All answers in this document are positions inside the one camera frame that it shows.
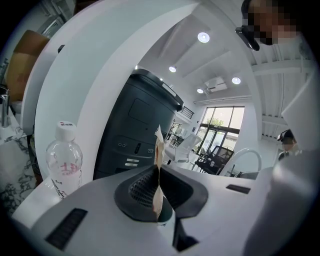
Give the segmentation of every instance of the paper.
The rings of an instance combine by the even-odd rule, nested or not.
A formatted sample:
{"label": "paper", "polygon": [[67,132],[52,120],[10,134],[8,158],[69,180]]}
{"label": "paper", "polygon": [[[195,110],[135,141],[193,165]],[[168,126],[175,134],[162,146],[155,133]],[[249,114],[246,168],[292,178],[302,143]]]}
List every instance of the paper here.
{"label": "paper", "polygon": [[155,142],[154,164],[158,167],[158,187],[153,197],[152,210],[155,212],[156,218],[158,219],[162,210],[162,204],[164,200],[164,193],[160,188],[160,168],[162,165],[162,160],[164,158],[165,145],[164,145],[164,137],[162,136],[160,125],[155,132],[155,136],[156,136],[156,142]]}

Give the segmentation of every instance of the white curved panel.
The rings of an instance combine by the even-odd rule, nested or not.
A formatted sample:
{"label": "white curved panel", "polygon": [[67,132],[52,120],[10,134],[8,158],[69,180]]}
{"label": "white curved panel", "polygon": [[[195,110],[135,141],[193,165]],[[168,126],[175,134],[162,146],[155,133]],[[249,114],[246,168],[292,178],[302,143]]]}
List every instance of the white curved panel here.
{"label": "white curved panel", "polygon": [[23,95],[20,124],[27,135],[32,134],[39,94],[46,75],[58,55],[58,48],[66,45],[96,16],[127,1],[130,0],[101,0],[93,3],[72,17],[47,43],[33,66]]}
{"label": "white curved panel", "polygon": [[320,148],[320,73],[317,68],[282,112],[300,150]]}
{"label": "white curved panel", "polygon": [[198,4],[128,1],[97,15],[68,42],[44,80],[36,108],[35,147],[43,178],[48,176],[45,151],[54,139],[55,123],[68,120],[77,124],[83,183],[92,180],[110,112],[135,65]]}
{"label": "white curved panel", "polygon": [[255,151],[252,148],[243,148],[240,151],[238,151],[233,157],[231,157],[231,159],[226,163],[226,165],[224,166],[223,170],[220,172],[220,176],[225,176],[227,174],[227,172],[231,169],[231,167],[235,164],[235,162],[237,161],[238,158],[242,157],[244,154],[247,153],[253,153],[257,159],[258,159],[258,172],[261,170],[261,163],[262,163],[262,159],[261,159],[261,155]]}

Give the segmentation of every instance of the glass door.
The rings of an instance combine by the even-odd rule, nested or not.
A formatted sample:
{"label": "glass door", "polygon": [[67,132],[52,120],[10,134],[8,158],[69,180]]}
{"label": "glass door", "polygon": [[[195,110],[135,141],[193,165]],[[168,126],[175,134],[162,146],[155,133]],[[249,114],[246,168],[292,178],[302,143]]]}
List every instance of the glass door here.
{"label": "glass door", "polygon": [[221,146],[226,133],[224,131],[218,131],[215,129],[209,129],[205,138],[199,145],[201,148],[198,149],[198,153],[210,154],[216,146]]}
{"label": "glass door", "polygon": [[214,138],[210,143],[210,152],[212,152],[216,146],[221,146],[222,142],[224,141],[225,137],[225,132],[224,131],[215,131]]}
{"label": "glass door", "polygon": [[207,150],[210,146],[210,143],[211,143],[213,137],[215,136],[215,133],[216,133],[216,131],[211,130],[211,129],[207,132],[205,139],[203,141],[203,144],[202,144],[202,148],[203,148],[204,152],[207,152]]}

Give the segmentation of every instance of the gray surface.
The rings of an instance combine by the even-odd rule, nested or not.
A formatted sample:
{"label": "gray surface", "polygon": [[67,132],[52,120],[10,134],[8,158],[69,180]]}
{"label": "gray surface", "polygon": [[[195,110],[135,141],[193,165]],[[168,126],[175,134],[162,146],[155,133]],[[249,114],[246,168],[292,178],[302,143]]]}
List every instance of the gray surface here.
{"label": "gray surface", "polygon": [[319,193],[319,154],[320,150],[297,153],[274,167],[270,191],[244,255],[272,255],[297,231]]}
{"label": "gray surface", "polygon": [[174,169],[200,182],[208,190],[208,201],[201,212],[196,217],[182,220],[185,232],[198,241],[203,241],[220,227],[221,221],[227,220],[230,214],[237,211],[248,196],[226,187],[232,184],[252,188],[255,182],[250,179],[216,176],[178,167]]}
{"label": "gray surface", "polygon": [[255,180],[258,176],[259,172],[242,172],[240,175],[238,175],[238,178],[242,179],[250,179],[250,180]]}
{"label": "gray surface", "polygon": [[47,211],[32,231],[46,238],[72,209],[81,208],[88,214],[65,252],[77,256],[174,255],[175,249],[159,231],[157,223],[132,221],[115,204],[116,187],[143,170],[137,168],[84,185]]}

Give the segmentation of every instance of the faucet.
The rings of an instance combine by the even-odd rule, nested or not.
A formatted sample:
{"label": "faucet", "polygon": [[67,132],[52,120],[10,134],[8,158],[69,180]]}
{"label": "faucet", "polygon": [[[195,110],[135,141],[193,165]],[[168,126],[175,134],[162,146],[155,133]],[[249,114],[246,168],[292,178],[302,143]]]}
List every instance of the faucet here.
{"label": "faucet", "polygon": [[2,99],[2,108],[1,108],[1,126],[8,127],[9,126],[9,92],[10,90],[3,85],[0,85],[0,89],[4,90],[3,94],[0,94],[0,99]]}

